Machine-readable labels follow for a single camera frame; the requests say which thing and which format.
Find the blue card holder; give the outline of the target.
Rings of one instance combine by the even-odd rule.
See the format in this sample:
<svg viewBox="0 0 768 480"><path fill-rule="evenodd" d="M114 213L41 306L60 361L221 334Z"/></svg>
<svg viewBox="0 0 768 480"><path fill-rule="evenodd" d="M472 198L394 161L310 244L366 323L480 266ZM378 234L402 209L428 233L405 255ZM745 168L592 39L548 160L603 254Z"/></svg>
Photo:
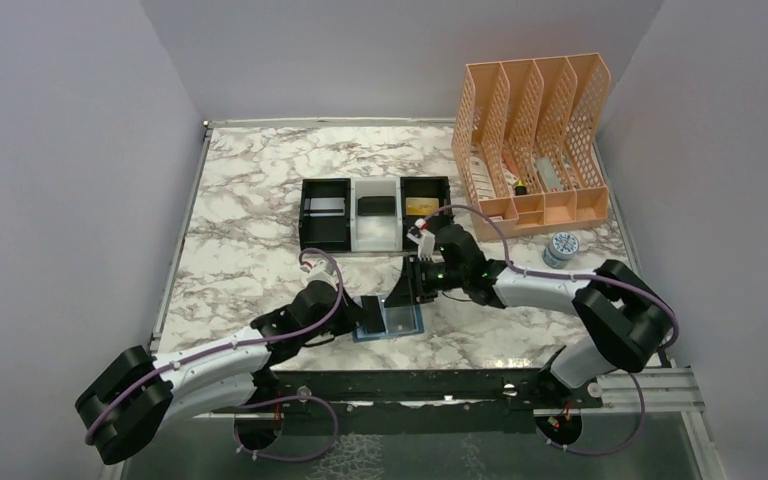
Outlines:
<svg viewBox="0 0 768 480"><path fill-rule="evenodd" d="M366 334L364 332L363 326L361 325L352 333L352 338L355 343L419 335L424 332L422 311L419 306L385 308L384 296L377 296L382 301L382 313L386 326L386 332L381 334ZM361 297L362 296L356 297L355 301L362 306Z"/></svg>

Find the black credit card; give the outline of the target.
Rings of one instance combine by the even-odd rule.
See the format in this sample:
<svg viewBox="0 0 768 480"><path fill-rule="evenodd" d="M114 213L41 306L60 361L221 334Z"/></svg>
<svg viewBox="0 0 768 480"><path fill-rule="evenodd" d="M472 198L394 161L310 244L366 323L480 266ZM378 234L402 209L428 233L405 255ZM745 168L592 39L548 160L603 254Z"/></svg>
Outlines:
<svg viewBox="0 0 768 480"><path fill-rule="evenodd" d="M382 313L382 301L378 296L367 295L361 297L362 308L365 312L363 329L366 334L381 334L386 332Z"/></svg>
<svg viewBox="0 0 768 480"><path fill-rule="evenodd" d="M395 216L394 196L364 196L357 199L358 216Z"/></svg>

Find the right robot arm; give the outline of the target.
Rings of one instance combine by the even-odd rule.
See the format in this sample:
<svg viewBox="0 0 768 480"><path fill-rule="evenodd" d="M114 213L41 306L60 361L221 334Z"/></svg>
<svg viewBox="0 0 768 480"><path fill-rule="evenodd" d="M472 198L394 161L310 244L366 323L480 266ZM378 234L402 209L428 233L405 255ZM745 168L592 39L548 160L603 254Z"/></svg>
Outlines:
<svg viewBox="0 0 768 480"><path fill-rule="evenodd" d="M481 306L529 307L577 316L586 337L557 351L532 387L549 406L564 405L598 376L642 371L675 330L672 310L620 261L607 260L593 271L528 270L486 257L459 225L445 226L432 238L441 260L407 256L385 306L418 306L444 291L461 290Z"/></svg>

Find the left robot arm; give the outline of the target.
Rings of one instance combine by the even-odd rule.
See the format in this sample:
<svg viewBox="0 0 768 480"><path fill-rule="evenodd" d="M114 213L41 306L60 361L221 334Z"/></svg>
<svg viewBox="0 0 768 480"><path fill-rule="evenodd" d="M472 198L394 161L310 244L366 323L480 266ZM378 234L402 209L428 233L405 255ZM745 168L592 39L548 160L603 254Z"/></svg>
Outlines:
<svg viewBox="0 0 768 480"><path fill-rule="evenodd" d="M320 336L357 330L369 316L347 293L314 280L290 303L219 340L166 354L130 347L75 402L87 429L85 442L104 464L114 465L177 420L234 404L262 410L274 397L272 366Z"/></svg>

